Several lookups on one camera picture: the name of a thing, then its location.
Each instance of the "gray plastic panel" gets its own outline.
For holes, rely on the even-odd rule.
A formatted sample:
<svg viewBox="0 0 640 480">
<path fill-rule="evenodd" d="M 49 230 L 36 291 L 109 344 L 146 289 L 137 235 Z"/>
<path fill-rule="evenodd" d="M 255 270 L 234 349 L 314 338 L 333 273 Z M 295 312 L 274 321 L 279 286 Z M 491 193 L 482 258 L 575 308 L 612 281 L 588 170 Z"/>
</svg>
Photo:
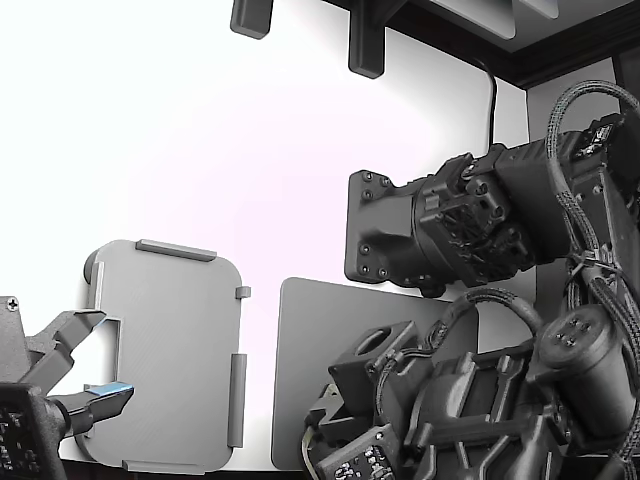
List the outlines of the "gray plastic panel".
<svg viewBox="0 0 640 480">
<path fill-rule="evenodd" d="M 447 302 L 301 278 L 282 284 L 271 460 L 300 470 L 304 418 L 323 387 L 327 369 L 366 330 L 413 320 L 422 335 Z M 436 361 L 478 349 L 478 316 L 458 322 Z"/>
<path fill-rule="evenodd" d="M 119 321 L 115 380 L 135 394 L 76 437 L 96 462 L 204 474 L 242 446 L 246 357 L 237 354 L 240 274 L 214 252 L 117 240 L 85 266 L 89 302 Z"/>
</svg>

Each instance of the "power cord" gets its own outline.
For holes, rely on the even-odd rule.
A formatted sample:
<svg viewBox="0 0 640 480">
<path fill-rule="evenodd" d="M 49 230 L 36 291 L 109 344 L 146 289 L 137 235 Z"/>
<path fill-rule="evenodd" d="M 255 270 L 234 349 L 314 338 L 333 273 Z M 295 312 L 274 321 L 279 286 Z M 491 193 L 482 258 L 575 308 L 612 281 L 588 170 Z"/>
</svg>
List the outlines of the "power cord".
<svg viewBox="0 0 640 480">
<path fill-rule="evenodd" d="M 489 144 L 487 145 L 487 150 L 494 143 L 494 134 L 495 134 L 495 123 L 496 123 L 496 102 L 498 99 L 498 82 L 496 81 L 496 77 L 491 71 L 491 69 L 477 57 L 473 58 L 473 61 L 477 64 L 479 68 L 484 70 L 489 77 L 489 81 L 491 82 L 491 103 L 489 104 L 489 128 L 488 128 L 488 140 Z"/>
</svg>

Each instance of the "black shelf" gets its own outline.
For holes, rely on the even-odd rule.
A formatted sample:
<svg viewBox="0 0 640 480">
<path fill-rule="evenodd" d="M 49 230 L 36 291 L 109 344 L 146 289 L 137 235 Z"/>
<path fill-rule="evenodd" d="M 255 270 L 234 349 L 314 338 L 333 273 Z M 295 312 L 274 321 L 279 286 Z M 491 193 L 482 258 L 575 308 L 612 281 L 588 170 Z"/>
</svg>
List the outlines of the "black shelf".
<svg viewBox="0 0 640 480">
<path fill-rule="evenodd" d="M 389 27 L 471 65 L 484 62 L 496 77 L 529 89 L 640 46 L 640 0 L 632 1 L 510 53 L 408 0 L 322 0 L 351 13 L 349 68 L 376 78 L 384 73 Z M 235 0 L 231 29 L 263 38 L 273 0 Z"/>
<path fill-rule="evenodd" d="M 350 0 L 323 1 L 352 11 Z M 389 28 L 469 64 L 476 65 L 475 59 L 480 59 L 496 77 L 523 89 L 640 45 L 638 25 L 640 1 L 633 1 L 510 53 L 410 2 L 400 7 L 387 23 Z"/>
</svg>

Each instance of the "black bracket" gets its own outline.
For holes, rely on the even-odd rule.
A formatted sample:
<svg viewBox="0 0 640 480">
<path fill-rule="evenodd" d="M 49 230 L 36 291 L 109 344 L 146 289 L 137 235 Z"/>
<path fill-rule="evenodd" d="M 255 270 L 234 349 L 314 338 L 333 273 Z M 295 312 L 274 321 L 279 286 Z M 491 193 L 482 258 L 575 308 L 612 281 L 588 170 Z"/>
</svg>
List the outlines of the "black bracket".
<svg viewBox="0 0 640 480">
<path fill-rule="evenodd" d="M 385 27 L 407 1 L 352 0 L 349 70 L 367 78 L 384 73 Z"/>
<path fill-rule="evenodd" d="M 271 29 L 273 0 L 234 0 L 231 30 L 260 40 Z"/>
</svg>

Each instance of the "robotic arm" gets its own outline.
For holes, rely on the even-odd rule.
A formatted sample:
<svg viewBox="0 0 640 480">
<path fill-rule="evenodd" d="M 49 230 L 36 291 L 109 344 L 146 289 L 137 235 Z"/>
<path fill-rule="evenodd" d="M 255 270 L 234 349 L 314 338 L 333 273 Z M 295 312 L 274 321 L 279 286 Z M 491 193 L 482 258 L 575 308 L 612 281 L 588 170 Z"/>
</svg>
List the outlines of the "robotic arm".
<svg viewBox="0 0 640 480">
<path fill-rule="evenodd" d="M 107 316 L 98 310 L 61 313 L 25 337 L 15 297 L 0 297 L 0 478 L 66 480 L 62 439 L 120 415 L 133 387 L 120 382 L 74 395 L 49 391 L 73 367 L 73 350 Z"/>
<path fill-rule="evenodd" d="M 559 135 L 565 111 L 587 93 L 631 111 Z M 567 456 L 604 453 L 599 480 L 636 478 L 638 113 L 620 87 L 583 82 L 559 99 L 545 140 L 461 155 L 401 187 L 373 172 L 351 176 L 347 278 L 429 298 L 459 280 L 471 290 L 426 338 L 411 323 L 365 332 L 329 367 L 333 384 L 306 419 L 312 477 L 553 480 Z M 565 301 L 551 322 L 485 286 L 562 258 Z M 486 301 L 510 308 L 531 340 L 434 365 L 450 329 Z"/>
</svg>

